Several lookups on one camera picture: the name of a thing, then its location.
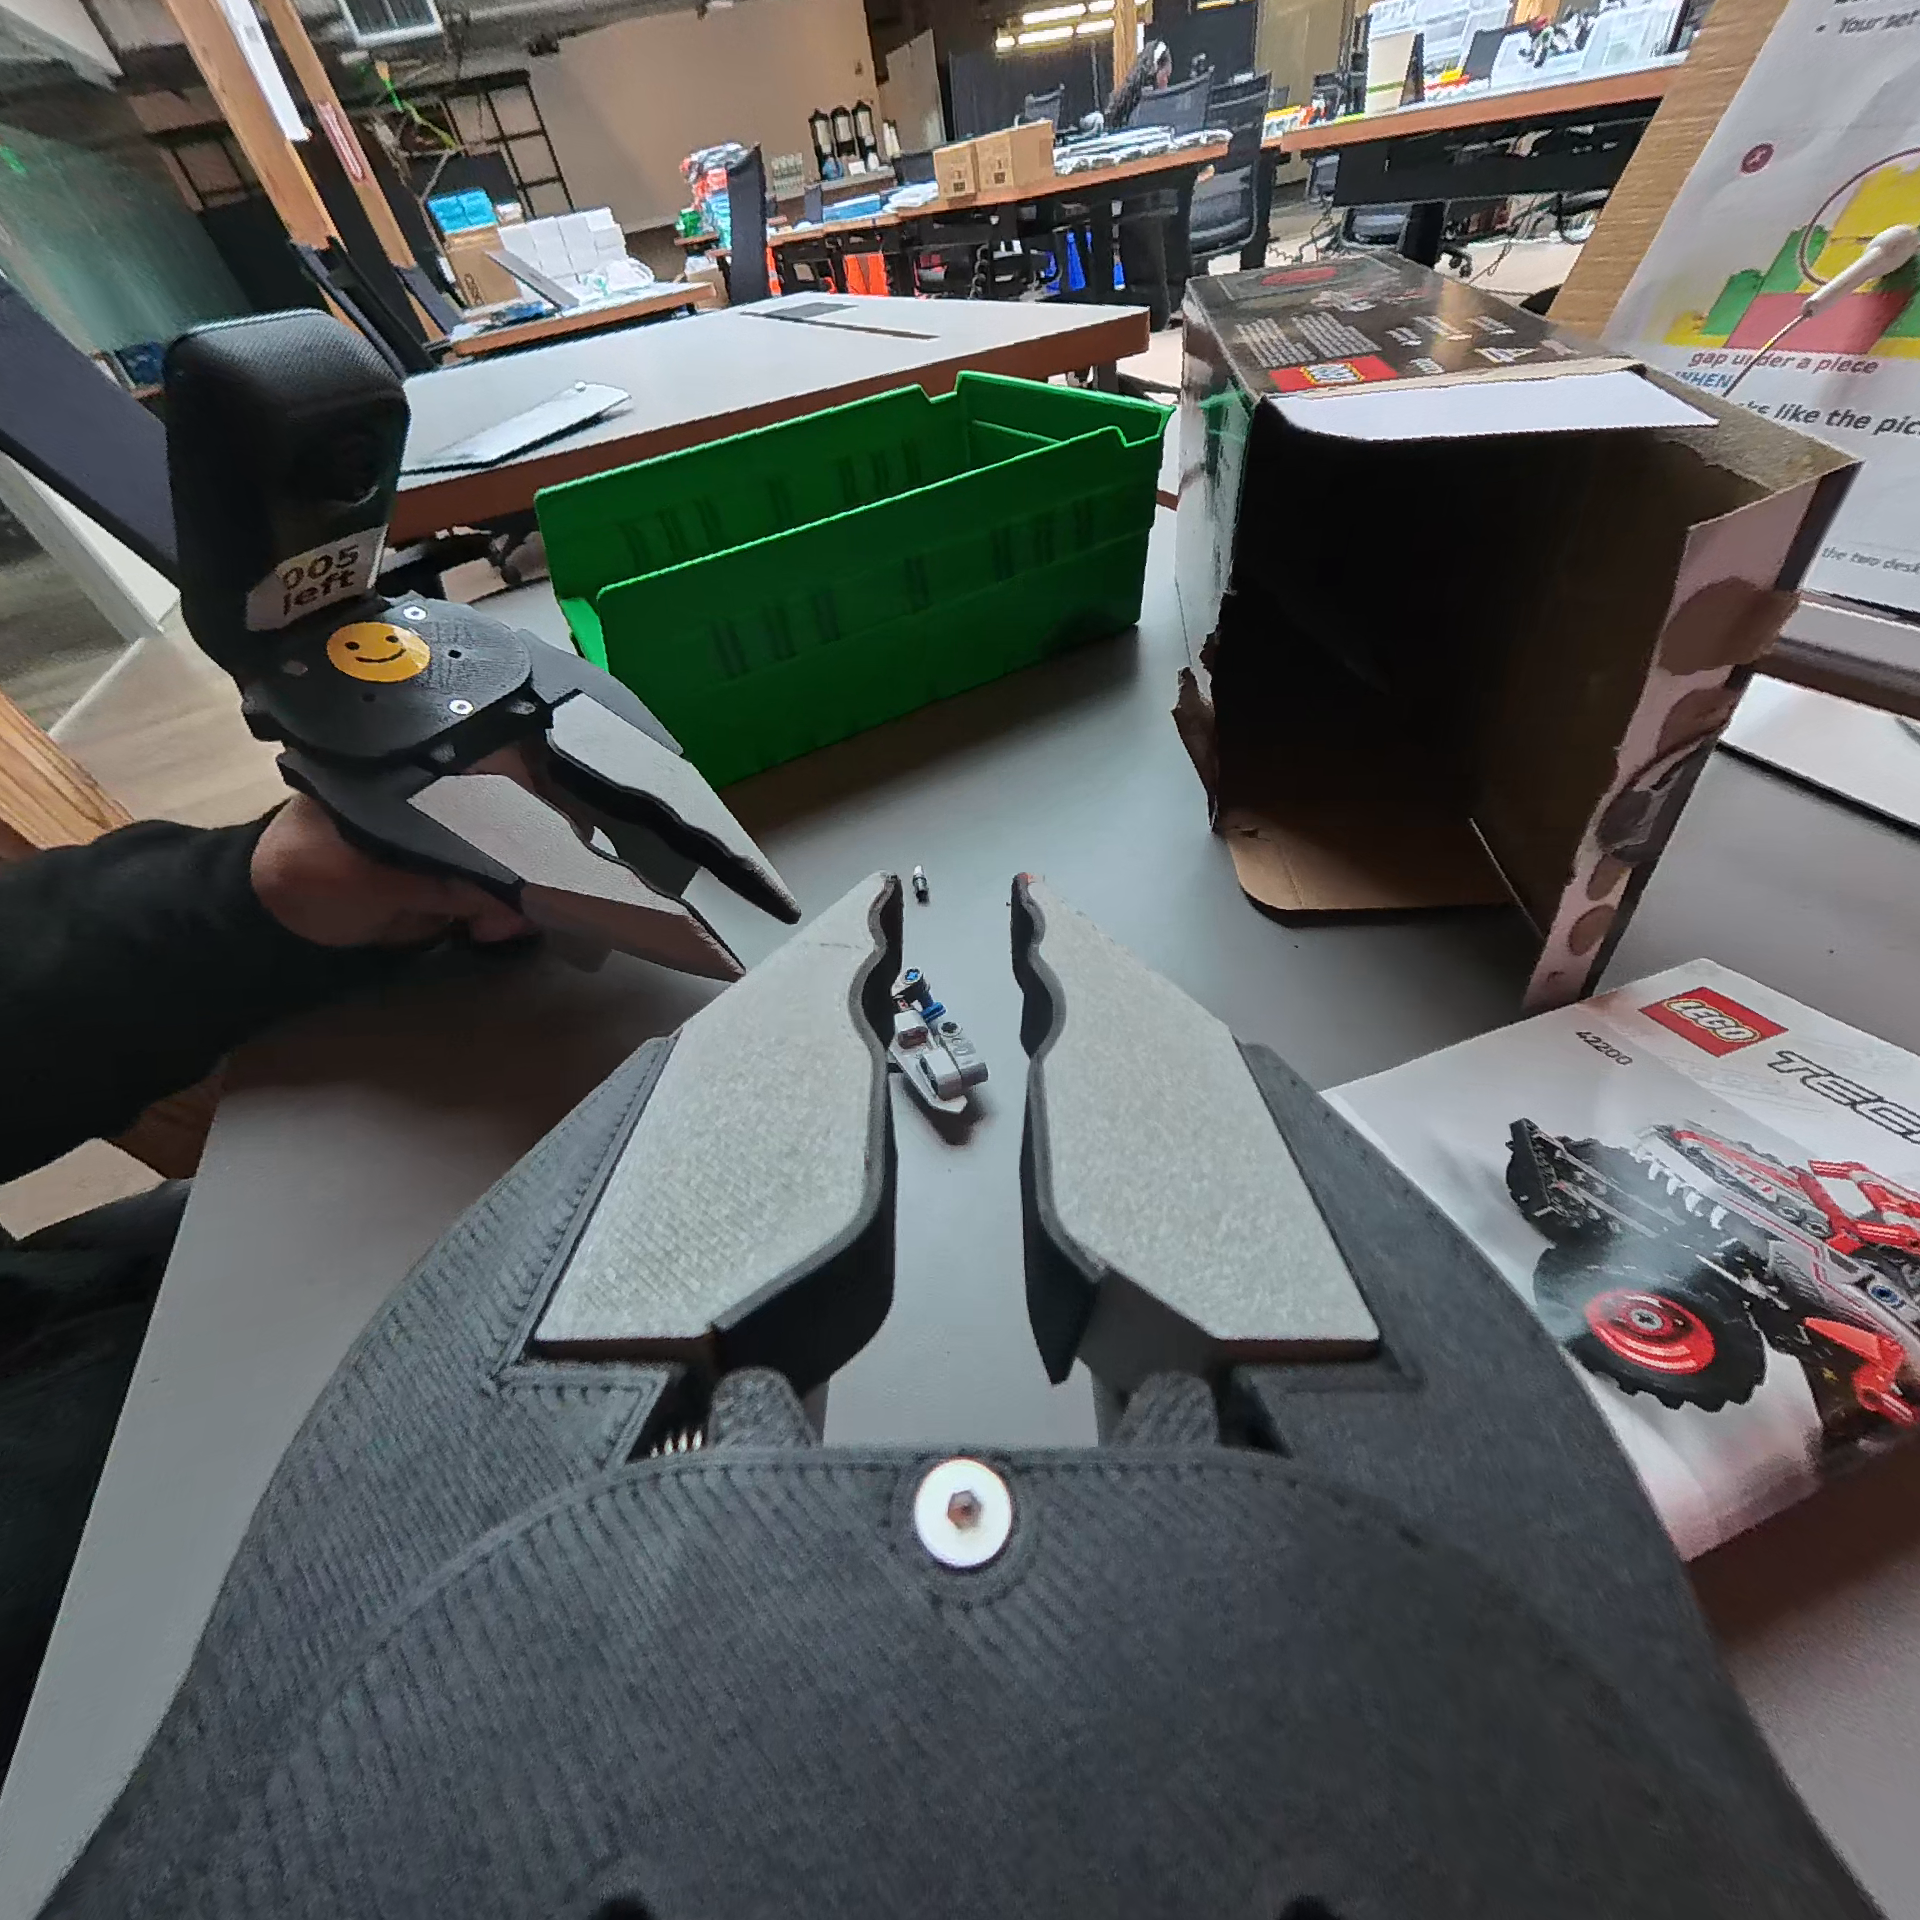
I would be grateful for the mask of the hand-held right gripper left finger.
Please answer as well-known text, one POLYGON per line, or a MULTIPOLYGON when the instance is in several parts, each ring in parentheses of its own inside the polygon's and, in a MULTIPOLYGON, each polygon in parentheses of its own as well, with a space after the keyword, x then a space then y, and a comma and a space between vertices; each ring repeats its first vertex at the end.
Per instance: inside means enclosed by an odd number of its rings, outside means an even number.
POLYGON ((896 1292, 887 1064, 900 878, 858 879, 741 980, 641 1043, 608 1122, 532 1183, 532 1367, 632 1388, 619 1442, 691 1442, 743 1370, 822 1398, 896 1292))

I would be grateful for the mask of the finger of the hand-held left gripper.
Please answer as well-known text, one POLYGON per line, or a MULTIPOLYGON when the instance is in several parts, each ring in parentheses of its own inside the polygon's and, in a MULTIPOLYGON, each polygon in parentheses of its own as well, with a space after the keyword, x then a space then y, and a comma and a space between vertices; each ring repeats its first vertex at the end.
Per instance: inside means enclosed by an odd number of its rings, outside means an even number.
POLYGON ((575 692, 549 711, 549 777, 630 867, 682 900, 696 876, 782 924, 801 906, 708 777, 670 741, 575 692))
POLYGON ((406 803, 500 867, 520 911, 547 934, 721 984, 743 976, 739 957, 702 913, 588 844, 559 808, 520 780, 437 777, 406 803))

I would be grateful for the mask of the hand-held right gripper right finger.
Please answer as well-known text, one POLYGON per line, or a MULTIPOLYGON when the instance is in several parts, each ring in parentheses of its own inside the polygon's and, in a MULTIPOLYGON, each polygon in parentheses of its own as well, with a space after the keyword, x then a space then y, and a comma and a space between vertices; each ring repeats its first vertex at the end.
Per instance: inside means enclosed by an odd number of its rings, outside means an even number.
POLYGON ((1140 1430, 1157 1380, 1207 1398, 1225 1442, 1282 1442, 1260 1375, 1379 1361, 1379 1216, 1358 1137, 1264 1048, 1147 967, 1052 882, 1011 882, 1026 1053, 1022 1294, 1045 1380, 1087 1372, 1100 1435, 1140 1430))

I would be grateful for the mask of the grey lego assembly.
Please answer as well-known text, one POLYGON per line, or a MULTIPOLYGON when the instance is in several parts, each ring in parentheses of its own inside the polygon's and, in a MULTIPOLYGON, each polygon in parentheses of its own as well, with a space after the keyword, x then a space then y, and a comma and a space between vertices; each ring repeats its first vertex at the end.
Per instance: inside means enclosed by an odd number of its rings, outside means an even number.
POLYGON ((886 1049, 928 1115, 947 1130, 972 1122, 975 1094, 991 1076, 987 1058, 920 967, 903 967, 891 981, 886 1049))

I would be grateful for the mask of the lego instruction booklet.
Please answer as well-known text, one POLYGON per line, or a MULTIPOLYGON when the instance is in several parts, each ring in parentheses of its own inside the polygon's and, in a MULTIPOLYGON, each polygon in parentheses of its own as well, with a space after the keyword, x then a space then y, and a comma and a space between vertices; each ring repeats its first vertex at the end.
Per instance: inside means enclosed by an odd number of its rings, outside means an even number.
POLYGON ((1915 1447, 1915 1052, 1694 960, 1328 1100, 1533 1311, 1682 1558, 1915 1447))

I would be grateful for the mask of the open cardboard lego box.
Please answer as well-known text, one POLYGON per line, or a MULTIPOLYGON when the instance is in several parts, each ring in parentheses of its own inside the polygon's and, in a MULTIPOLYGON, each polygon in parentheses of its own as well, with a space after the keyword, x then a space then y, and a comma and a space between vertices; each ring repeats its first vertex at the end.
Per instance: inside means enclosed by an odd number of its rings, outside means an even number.
POLYGON ((1510 902, 1595 992, 1857 460, 1389 251, 1191 278, 1172 710, 1280 918, 1510 902))

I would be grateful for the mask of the person's left hand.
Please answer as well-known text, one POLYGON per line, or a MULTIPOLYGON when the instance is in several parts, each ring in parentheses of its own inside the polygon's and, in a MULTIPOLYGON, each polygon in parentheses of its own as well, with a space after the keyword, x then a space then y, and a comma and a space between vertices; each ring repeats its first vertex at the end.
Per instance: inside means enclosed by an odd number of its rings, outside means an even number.
POLYGON ((264 911, 317 947, 421 947, 450 938, 492 947, 535 935, 520 909, 465 878, 412 871, 351 846, 303 794, 261 824, 249 879, 264 911))

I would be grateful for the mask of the flat grey panel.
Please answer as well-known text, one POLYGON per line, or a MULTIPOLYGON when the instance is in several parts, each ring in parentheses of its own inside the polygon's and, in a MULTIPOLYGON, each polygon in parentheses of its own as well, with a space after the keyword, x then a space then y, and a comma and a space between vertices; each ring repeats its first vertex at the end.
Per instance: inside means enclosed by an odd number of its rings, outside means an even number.
POLYGON ((537 403, 431 450, 409 447, 399 471, 437 474, 495 468, 616 416, 632 395, 604 381, 571 381, 537 403))

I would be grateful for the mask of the green plastic bin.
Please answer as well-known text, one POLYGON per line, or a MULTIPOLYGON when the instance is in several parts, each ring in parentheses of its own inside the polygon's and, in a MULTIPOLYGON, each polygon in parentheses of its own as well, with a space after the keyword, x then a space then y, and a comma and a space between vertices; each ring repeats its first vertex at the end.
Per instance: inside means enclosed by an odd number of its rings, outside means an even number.
POLYGON ((962 371, 549 485, 577 652, 714 788, 1140 620, 1170 410, 962 371))

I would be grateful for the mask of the stack of white boxes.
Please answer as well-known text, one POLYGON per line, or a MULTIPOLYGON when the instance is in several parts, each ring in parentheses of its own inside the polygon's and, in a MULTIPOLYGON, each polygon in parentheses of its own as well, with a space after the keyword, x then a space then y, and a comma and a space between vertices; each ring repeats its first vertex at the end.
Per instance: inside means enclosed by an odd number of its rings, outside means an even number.
POLYGON ((625 234, 610 206, 588 206, 494 227, 501 257, 559 281, 612 275, 628 259, 625 234))

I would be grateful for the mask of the grey table with wooden edge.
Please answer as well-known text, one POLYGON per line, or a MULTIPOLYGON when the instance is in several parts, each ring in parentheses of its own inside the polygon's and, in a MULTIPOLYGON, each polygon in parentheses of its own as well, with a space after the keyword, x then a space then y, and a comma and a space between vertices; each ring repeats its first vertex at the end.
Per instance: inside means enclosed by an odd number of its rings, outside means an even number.
POLYGON ((579 381, 625 402, 505 462, 407 471, 389 542, 528 512, 543 488, 858 397, 903 386, 945 395, 960 371, 1111 381, 1147 338, 1135 304, 790 296, 475 356, 403 379, 412 466, 579 381))

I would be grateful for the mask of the person's dark clothing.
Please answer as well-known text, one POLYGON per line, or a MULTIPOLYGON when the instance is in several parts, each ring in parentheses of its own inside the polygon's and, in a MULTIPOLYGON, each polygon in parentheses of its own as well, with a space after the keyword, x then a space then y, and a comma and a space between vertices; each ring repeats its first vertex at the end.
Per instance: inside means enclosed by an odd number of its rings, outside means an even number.
POLYGON ((4 1766, 35 1692, 187 1195, 187 1180, 165 1180, 4 1238, 4 1766))

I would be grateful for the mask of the white display stand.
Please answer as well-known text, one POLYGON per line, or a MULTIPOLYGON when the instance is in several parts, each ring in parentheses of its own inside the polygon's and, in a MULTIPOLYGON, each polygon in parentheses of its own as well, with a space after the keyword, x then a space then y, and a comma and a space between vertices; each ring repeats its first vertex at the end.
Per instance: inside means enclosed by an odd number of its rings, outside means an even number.
POLYGON ((1721 745, 1915 834, 1915 615, 1805 591, 1758 662, 1721 745))

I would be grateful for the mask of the black office chair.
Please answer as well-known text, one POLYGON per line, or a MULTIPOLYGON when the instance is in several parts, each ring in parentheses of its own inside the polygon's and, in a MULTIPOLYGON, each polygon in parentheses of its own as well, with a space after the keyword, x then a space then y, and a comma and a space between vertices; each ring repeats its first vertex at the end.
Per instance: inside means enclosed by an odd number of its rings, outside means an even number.
POLYGON ((1222 257, 1248 268, 1256 244, 1265 241, 1271 179, 1264 171, 1261 139, 1271 89, 1271 77, 1261 70, 1210 86, 1204 131, 1223 131, 1227 143, 1191 189, 1187 265, 1193 272, 1222 257))

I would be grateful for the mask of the long wooden desk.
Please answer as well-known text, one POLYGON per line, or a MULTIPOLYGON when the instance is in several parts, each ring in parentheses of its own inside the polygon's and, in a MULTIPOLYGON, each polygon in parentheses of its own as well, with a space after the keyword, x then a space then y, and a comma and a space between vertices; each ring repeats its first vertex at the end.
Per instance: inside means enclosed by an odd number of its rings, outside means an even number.
POLYGON ((1442 256, 1447 214, 1528 196, 1610 193, 1677 77, 1680 58, 1592 77, 1299 124, 1261 156, 1333 157, 1332 206, 1404 208, 1397 250, 1442 256))

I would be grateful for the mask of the cardboard backing board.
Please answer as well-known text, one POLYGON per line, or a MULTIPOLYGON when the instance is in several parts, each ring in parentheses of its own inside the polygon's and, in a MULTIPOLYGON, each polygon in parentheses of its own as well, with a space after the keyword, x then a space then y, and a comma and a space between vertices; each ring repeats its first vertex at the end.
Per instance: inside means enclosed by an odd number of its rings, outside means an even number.
POLYGON ((1600 340, 1785 2, 1713 2, 1597 214, 1548 317, 1600 340))

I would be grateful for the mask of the printed instruction sheet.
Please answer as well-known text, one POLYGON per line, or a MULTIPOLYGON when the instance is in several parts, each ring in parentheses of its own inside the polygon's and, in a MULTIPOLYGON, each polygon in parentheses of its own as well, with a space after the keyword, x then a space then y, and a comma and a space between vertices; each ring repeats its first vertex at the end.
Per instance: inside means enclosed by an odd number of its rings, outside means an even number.
POLYGON ((1601 340, 1856 462, 1803 588, 1917 612, 1917 5, 1785 5, 1601 340))

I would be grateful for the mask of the wooden post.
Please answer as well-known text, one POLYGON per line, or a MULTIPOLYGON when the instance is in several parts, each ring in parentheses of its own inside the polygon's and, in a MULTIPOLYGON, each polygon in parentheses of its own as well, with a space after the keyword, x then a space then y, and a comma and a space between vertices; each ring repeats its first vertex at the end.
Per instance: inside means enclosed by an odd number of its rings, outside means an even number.
POLYGON ((314 171, 314 156, 329 152, 424 335, 446 342, 447 326, 406 278, 419 270, 417 254, 299 5, 163 2, 162 8, 287 238, 311 250, 346 248, 314 171))

